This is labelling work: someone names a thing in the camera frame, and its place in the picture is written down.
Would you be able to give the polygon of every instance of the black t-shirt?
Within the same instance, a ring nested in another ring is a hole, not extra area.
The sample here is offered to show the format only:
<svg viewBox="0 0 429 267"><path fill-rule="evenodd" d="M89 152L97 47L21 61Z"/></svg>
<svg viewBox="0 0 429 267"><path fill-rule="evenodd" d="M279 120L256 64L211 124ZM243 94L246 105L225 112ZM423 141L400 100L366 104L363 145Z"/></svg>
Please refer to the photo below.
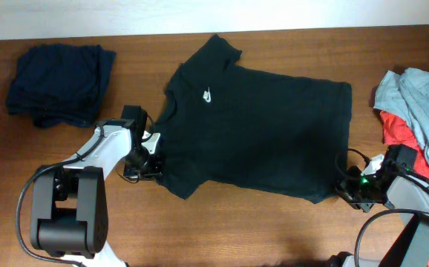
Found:
<svg viewBox="0 0 429 267"><path fill-rule="evenodd" d="M183 199L209 179L314 203L333 195L351 86L249 70L240 55L214 35L171 78L154 127L166 158L159 183Z"/></svg>

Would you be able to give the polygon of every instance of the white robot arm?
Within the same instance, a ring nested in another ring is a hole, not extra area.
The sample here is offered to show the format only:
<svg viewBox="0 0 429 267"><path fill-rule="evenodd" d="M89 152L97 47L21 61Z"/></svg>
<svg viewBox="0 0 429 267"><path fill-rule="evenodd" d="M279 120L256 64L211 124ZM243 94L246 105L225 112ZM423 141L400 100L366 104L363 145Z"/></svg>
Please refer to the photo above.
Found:
<svg viewBox="0 0 429 267"><path fill-rule="evenodd" d="M16 233L30 256L53 263L86 267L126 267L107 243L108 212L104 181L121 160L125 160L124 179L161 177L157 155L159 133L145 131L147 113L140 107L126 106L122 117L104 120L94 135L64 162L42 166L30 178L17 205ZM23 197L33 183L30 241L51 257L33 253L24 244L19 225ZM58 208L56 201L78 199L76 208Z"/></svg>

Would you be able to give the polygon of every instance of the pile of clothes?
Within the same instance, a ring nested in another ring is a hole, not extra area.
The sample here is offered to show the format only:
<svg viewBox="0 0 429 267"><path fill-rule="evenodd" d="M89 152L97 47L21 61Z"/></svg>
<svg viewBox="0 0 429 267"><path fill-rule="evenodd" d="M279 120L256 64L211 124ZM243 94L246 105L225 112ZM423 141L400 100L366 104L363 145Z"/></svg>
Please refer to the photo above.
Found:
<svg viewBox="0 0 429 267"><path fill-rule="evenodd" d="M388 71L376 91L375 109L384 122L384 142L418 151L414 170L429 179L429 72Z"/></svg>

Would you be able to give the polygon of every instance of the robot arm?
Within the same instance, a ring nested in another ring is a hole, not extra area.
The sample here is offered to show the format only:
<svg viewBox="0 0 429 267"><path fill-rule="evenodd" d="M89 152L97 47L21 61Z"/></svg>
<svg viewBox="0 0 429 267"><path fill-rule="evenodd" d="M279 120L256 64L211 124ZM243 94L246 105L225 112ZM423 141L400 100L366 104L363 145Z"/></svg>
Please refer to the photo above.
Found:
<svg viewBox="0 0 429 267"><path fill-rule="evenodd" d="M352 255L346 257L342 267L422 267L428 264L429 181L411 171L416 153L405 145L391 145L385 156L368 159L362 155L367 163L366 168L360 171L356 166L351 167L344 174L345 178L337 184L338 195L354 209L369 212L377 203L391 211L381 211L365 223L358 236L356 249L359 248L366 227L378 217L397 212L405 224L404 231L381 261L355 259Z"/></svg>
<svg viewBox="0 0 429 267"><path fill-rule="evenodd" d="M71 164L35 179L30 227L35 249L87 267L127 266L106 242L104 181L121 159L125 159L126 179L135 182L160 176L161 171L156 154L160 135L144 131L146 112L140 107L126 106L122 117L124 114L129 114L130 119L100 122L89 141L66 160ZM58 208L56 202L68 197L77 198L77 207Z"/></svg>

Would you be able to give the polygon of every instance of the white logo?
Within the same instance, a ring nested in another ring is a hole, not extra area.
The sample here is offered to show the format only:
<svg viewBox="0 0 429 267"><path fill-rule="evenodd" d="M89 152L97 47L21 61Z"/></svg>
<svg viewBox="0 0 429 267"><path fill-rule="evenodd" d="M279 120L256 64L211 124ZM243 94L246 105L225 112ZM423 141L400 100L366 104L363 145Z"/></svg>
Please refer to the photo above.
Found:
<svg viewBox="0 0 429 267"><path fill-rule="evenodd" d="M207 103L210 103L212 101L212 95L209 92L209 88L207 91L205 91L205 93L203 94L203 99L205 99L205 101Z"/></svg>

